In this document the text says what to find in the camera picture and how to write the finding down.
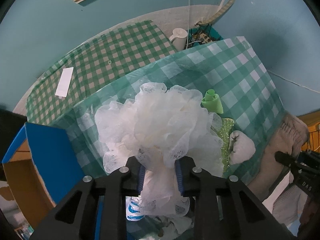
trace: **white paper strip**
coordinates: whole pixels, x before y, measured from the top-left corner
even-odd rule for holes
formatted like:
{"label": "white paper strip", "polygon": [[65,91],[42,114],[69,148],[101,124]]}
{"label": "white paper strip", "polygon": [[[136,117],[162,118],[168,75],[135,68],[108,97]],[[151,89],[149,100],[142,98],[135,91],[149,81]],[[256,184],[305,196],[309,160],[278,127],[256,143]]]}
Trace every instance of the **white paper strip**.
{"label": "white paper strip", "polygon": [[66,97],[69,90],[69,85],[71,82],[73,67],[70,68],[64,68],[62,70],[62,74],[57,86],[57,90],[55,95],[60,97]]}

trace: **wall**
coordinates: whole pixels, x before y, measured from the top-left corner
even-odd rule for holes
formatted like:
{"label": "wall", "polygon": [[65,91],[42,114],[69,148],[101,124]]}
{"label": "wall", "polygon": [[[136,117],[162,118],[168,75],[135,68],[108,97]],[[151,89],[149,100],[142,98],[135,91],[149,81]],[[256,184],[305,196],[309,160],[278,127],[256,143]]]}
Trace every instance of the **wall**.
{"label": "wall", "polygon": [[[191,0],[218,5],[221,0]],[[125,20],[188,0],[16,0],[0,24],[0,105],[12,110],[65,53]]]}
{"label": "wall", "polygon": [[[303,0],[236,0],[214,27],[245,36],[268,70],[320,91],[320,27]],[[270,76],[290,113],[320,108],[318,93]]]}

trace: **gingham pattern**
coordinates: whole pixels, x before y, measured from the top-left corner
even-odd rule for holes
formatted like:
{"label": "gingham pattern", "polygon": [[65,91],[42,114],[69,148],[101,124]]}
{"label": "gingham pattern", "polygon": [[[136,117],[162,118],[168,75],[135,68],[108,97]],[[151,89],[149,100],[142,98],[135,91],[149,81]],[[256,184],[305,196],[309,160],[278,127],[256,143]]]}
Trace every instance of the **gingham pattern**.
{"label": "gingham pattern", "polygon": [[[150,20],[103,34],[65,55],[42,75],[28,97],[28,121],[48,125],[110,82],[175,52]],[[68,67],[74,67],[68,95],[59,98],[54,94],[63,68]]]}
{"label": "gingham pattern", "polygon": [[[105,175],[104,146],[98,140],[94,122],[97,109],[111,100],[124,103],[127,98],[134,98],[140,85],[149,81],[163,82],[167,88],[177,84],[198,89],[202,94],[213,88],[222,101],[222,117],[236,120],[235,130],[242,130],[256,146],[250,160],[231,166],[225,176],[233,173],[245,183],[254,178],[263,150],[285,111],[269,74],[244,37],[196,46],[153,62],[111,82],[58,118],[53,124],[67,130],[86,174]],[[144,218],[129,222],[128,231],[135,239],[156,239],[163,226]],[[178,239],[191,239],[191,236],[192,230],[187,230]]]}

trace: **silver screw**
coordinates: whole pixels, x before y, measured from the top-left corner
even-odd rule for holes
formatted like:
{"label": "silver screw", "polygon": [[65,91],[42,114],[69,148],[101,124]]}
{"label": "silver screw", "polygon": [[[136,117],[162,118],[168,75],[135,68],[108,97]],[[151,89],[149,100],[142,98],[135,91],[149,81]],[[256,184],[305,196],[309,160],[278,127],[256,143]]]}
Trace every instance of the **silver screw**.
{"label": "silver screw", "polygon": [[200,173],[200,172],[202,171],[202,169],[201,169],[200,167],[193,167],[193,168],[192,168],[192,171],[193,171],[194,173]]}
{"label": "silver screw", "polygon": [[92,180],[92,177],[87,175],[87,176],[84,176],[83,179],[82,179],[84,182],[90,182]]}
{"label": "silver screw", "polygon": [[126,173],[126,172],[129,171],[129,168],[126,167],[126,166],[123,166],[123,167],[121,167],[121,168],[119,169],[119,171],[120,171],[121,173]]}
{"label": "silver screw", "polygon": [[239,180],[236,175],[231,175],[231,176],[229,177],[229,179],[230,179],[230,181],[232,181],[232,182],[237,182],[237,181]]}

